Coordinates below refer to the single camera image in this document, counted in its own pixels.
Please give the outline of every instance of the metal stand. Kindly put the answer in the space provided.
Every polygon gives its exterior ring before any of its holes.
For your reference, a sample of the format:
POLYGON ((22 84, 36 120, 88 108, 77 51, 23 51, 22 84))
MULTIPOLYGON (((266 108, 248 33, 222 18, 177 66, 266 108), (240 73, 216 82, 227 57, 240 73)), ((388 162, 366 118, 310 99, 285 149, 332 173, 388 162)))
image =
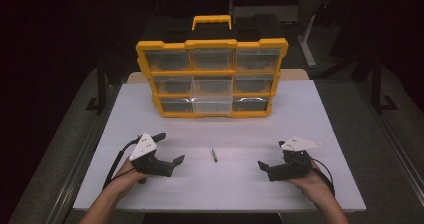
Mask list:
POLYGON ((85 110, 97 111, 97 115, 100 115, 103 108, 106 105, 106 74, 103 70, 103 62, 100 61, 97 64, 97 98, 93 97, 90 99, 85 110))
POLYGON ((309 68, 315 68, 317 64, 315 63, 314 57, 312 56, 311 50, 308 46, 308 38, 312 29, 312 25, 314 24, 315 15, 312 16, 311 20, 308 23, 308 27, 305 32, 301 35, 297 36, 297 40, 299 41, 300 48, 302 49, 303 55, 305 56, 306 63, 309 68))

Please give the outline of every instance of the black cable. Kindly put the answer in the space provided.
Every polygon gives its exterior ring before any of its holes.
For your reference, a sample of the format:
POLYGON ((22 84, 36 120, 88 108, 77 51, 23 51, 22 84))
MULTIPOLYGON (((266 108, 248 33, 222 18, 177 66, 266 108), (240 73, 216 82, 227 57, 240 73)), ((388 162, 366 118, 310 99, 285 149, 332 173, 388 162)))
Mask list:
POLYGON ((121 159, 122 159, 122 156, 124 155, 124 153, 125 153, 125 150, 127 150, 127 148, 129 147, 129 146, 131 146, 131 145, 133 145, 133 144, 136 144, 136 143, 138 143, 138 141, 140 140, 140 138, 141 137, 138 137, 137 139, 134 139, 134 140, 132 140, 132 141, 130 141, 127 145, 125 145, 125 147, 124 148, 122 148, 122 150, 121 151, 119 151, 119 153, 118 153, 118 155, 116 156, 116 158, 115 158, 115 161, 113 162, 113 164, 112 164, 112 167, 110 168, 110 170, 109 170, 109 173, 107 174, 107 177, 106 177, 106 180, 105 180, 105 183, 103 184, 103 189, 113 180, 112 179, 112 175, 113 175, 113 173, 115 172, 115 170, 116 170, 116 167, 118 166, 118 164, 119 164, 119 162, 121 161, 121 159))
POLYGON ((328 170, 328 168, 324 165, 324 163, 322 163, 322 162, 320 162, 317 159, 312 158, 312 157, 311 157, 311 159, 314 160, 314 161, 316 161, 316 162, 318 162, 319 164, 321 164, 327 170, 328 175, 330 175, 331 184, 334 184, 334 182, 333 182, 333 176, 331 175, 330 170, 328 170))
POLYGON ((127 174, 128 172, 130 172, 130 171, 132 171, 132 170, 134 170, 134 169, 135 169, 135 168, 133 167, 133 168, 129 169, 128 171, 126 171, 126 172, 124 172, 124 173, 121 173, 121 174, 119 174, 119 175, 115 176, 114 178, 112 178, 112 179, 110 180, 110 182, 109 182, 109 183, 111 183, 111 182, 112 182, 113 180, 115 180, 116 178, 121 177, 121 176, 123 176, 123 175, 127 174))

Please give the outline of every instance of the gray floor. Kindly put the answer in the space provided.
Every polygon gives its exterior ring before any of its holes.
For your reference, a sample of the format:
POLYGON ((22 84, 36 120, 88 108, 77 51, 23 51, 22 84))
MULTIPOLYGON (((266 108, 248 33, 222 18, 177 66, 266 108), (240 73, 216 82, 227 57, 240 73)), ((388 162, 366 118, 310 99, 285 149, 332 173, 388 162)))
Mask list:
MULTIPOLYGON (((309 75, 317 74, 337 64, 340 59, 328 56, 337 27, 314 27, 309 45, 318 64, 308 69, 294 37, 289 37, 289 52, 283 68, 303 68, 309 75)), ((354 65, 332 77, 317 80, 316 86, 327 110, 329 119, 357 181, 367 210, 348 214, 351 223, 424 223, 423 205, 417 197, 410 179, 404 174, 394 144, 414 164, 418 173, 424 172, 424 115, 409 99, 396 76, 383 70, 382 94, 390 95, 399 110, 378 115, 370 107, 369 80, 354 83, 349 75, 354 65)), ((119 87, 110 87, 110 102, 119 87)), ((93 72, 81 86, 62 125, 53 138, 10 223, 77 223, 84 214, 80 211, 54 211, 60 206, 71 206, 72 199, 64 201, 64 194, 75 197, 78 185, 67 185, 69 174, 84 163, 75 163, 84 155, 89 160, 107 116, 86 111, 90 98, 96 96, 96 75, 93 72)), ((83 175, 75 175, 78 183, 83 175)), ((111 223, 141 223, 143 214, 116 212, 111 223)), ((284 223, 323 223, 319 213, 282 214, 284 223)))

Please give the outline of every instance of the dark background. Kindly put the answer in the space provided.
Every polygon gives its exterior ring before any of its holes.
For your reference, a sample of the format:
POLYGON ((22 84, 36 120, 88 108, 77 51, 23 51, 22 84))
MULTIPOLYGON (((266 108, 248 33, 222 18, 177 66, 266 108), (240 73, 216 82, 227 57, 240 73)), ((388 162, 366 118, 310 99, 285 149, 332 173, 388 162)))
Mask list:
MULTIPOLYGON (((335 0, 332 5, 330 13, 320 14, 343 24, 332 54, 348 58, 372 43, 424 110, 423 0, 335 0)), ((149 16, 222 14, 226 7, 226 0, 0 0, 0 222, 9 219, 99 60, 108 78, 119 82, 138 70, 134 47, 149 16)))

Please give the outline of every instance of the human hand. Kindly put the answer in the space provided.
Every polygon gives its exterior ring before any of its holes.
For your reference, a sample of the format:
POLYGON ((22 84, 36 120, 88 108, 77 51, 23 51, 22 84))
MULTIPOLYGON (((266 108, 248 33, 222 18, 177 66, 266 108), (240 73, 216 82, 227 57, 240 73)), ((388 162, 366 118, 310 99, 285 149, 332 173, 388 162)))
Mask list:
MULTIPOLYGON (((311 160, 312 167, 319 170, 316 163, 311 160)), ((310 171, 305 177, 286 180, 302 190, 303 194, 311 200, 314 205, 321 209, 329 201, 334 200, 334 195, 327 184, 314 172, 310 171)))
MULTIPOLYGON (((319 170, 311 160, 312 167, 319 170)), ((348 224, 349 221, 327 184, 314 172, 305 177, 286 180, 301 189, 303 194, 324 214, 327 224, 348 224)))
POLYGON ((148 176, 144 173, 137 172, 131 161, 127 158, 112 181, 105 187, 105 191, 116 194, 119 199, 122 199, 139 180, 148 176))

